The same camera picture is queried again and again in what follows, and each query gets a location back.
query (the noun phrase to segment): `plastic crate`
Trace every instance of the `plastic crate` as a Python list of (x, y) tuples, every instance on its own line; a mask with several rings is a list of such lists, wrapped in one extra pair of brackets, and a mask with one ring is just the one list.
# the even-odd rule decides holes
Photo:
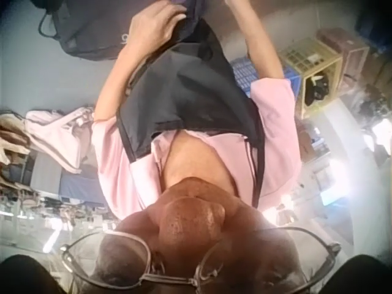
[[(296, 114), (301, 119), (313, 115), (336, 98), (342, 70), (342, 56), (339, 53), (316, 39), (307, 38), (281, 51), (280, 56), (284, 64), (292, 67), (302, 77), (295, 105)], [(324, 100), (306, 106), (306, 80), (321, 71), (327, 74), (330, 81), (330, 94)]]
[(346, 92), (354, 86), (355, 80), (360, 78), (369, 54), (369, 46), (361, 38), (349, 34), (342, 28), (319, 29), (317, 38), (342, 54), (342, 73), (338, 89), (339, 92)]
[[(238, 86), (246, 93), (248, 97), (251, 96), (251, 83), (258, 80), (258, 74), (249, 58), (238, 58), (231, 63), (234, 71), (235, 80)], [(284, 76), (291, 81), (292, 89), (295, 99), (297, 99), (301, 88), (301, 75), (292, 67), (284, 67)]]

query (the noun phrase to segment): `black bag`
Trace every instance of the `black bag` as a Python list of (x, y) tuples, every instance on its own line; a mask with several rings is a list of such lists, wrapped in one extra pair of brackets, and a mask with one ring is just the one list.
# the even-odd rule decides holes
[[(252, 206), (258, 208), (265, 164), (262, 120), (254, 101), (237, 86), (233, 69), (205, 20), (183, 42), (150, 57), (131, 88), (117, 112), (130, 163), (151, 153), (151, 142), (168, 130), (241, 134), (252, 146), (256, 169)], [(140, 207), (147, 206), (138, 201)]]
[[(115, 59), (127, 43), (132, 17), (156, 0), (32, 0), (46, 14), (39, 24), (41, 36), (57, 40), (69, 55), (98, 61)], [(175, 1), (183, 3), (187, 19), (179, 24), (177, 39), (184, 39), (194, 30), (205, 8), (205, 0)], [(56, 34), (43, 32), (42, 26), (51, 15)]]

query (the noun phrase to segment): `blue crate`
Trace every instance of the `blue crate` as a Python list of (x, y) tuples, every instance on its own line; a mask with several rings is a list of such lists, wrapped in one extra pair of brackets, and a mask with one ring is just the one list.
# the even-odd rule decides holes
[(297, 100), (298, 95), (300, 94), (302, 76), (295, 69), (288, 65), (284, 66), (283, 73), (284, 77), (290, 80), (295, 100)]
[[(251, 96), (251, 83), (258, 80), (258, 74), (252, 62), (247, 57), (238, 58), (231, 62), (233, 67), (235, 80), (238, 86), (246, 93), (248, 97)], [(300, 93), (301, 75), (290, 66), (284, 67), (284, 76), (291, 81), (292, 89), (295, 99)]]

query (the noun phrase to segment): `pink jacket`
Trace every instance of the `pink jacket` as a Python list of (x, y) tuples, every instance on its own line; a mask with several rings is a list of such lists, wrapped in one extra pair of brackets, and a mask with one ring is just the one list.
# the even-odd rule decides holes
[[(300, 149), (294, 121), (295, 99), (288, 80), (264, 78), (251, 85), (251, 99), (257, 104), (265, 128), (265, 172), (260, 195), (261, 211), (281, 202), (293, 189), (301, 170)], [(251, 205), (254, 170), (247, 156), (249, 146), (242, 135), (209, 137), (189, 134), (212, 146), (236, 182), (239, 196)], [(161, 162), (165, 162), (175, 132), (154, 139), (151, 154), (130, 164), (121, 143), (116, 118), (92, 127), (92, 143), (98, 162), (99, 181), (105, 198), (118, 218), (153, 204), (162, 193)]]

